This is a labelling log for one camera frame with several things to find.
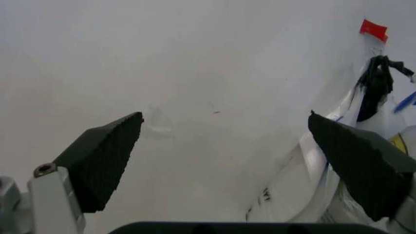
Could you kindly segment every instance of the red tape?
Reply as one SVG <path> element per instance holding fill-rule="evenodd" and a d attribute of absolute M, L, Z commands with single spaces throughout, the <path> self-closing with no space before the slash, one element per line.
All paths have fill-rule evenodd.
<path fill-rule="evenodd" d="M 371 21 L 364 19 L 361 25 L 360 33 L 369 33 L 374 37 L 380 39 L 382 42 L 386 43 L 389 38 L 386 35 L 387 27 L 375 24 Z"/>

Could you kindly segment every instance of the yellow object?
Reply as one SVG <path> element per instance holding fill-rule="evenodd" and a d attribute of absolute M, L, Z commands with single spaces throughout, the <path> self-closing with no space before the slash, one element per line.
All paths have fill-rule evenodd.
<path fill-rule="evenodd" d="M 401 150 L 406 155 L 409 155 L 409 152 L 407 151 L 406 144 L 403 141 L 403 138 L 401 137 L 401 134 L 398 133 L 394 137 L 390 138 L 390 142 L 395 145 L 399 150 Z"/>

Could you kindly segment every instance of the black rubber gripper pad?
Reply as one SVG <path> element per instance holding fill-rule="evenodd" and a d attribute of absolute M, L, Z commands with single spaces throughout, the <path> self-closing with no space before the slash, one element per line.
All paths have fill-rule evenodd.
<path fill-rule="evenodd" d="M 117 188 L 143 122 L 141 112 L 79 136 L 54 163 L 68 169 L 84 213 L 102 211 Z"/>

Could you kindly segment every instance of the blue pen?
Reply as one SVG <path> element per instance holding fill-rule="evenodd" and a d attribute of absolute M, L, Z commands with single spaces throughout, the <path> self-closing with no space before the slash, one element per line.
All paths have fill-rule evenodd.
<path fill-rule="evenodd" d="M 394 109 L 393 113 L 397 113 L 399 111 L 402 111 L 404 108 L 406 108 L 408 105 L 412 104 L 412 102 L 416 98 L 416 92 L 410 94 L 407 98 L 405 98 L 403 101 L 401 101 L 397 107 Z"/>

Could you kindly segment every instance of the screw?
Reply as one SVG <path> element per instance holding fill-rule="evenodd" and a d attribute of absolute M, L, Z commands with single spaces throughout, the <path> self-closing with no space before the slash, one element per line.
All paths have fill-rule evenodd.
<path fill-rule="evenodd" d="M 54 163 L 45 163 L 43 165 L 38 166 L 34 171 L 33 171 L 33 176 L 35 178 L 47 175 L 49 173 L 52 172 L 56 172 L 57 171 L 57 166 Z"/>

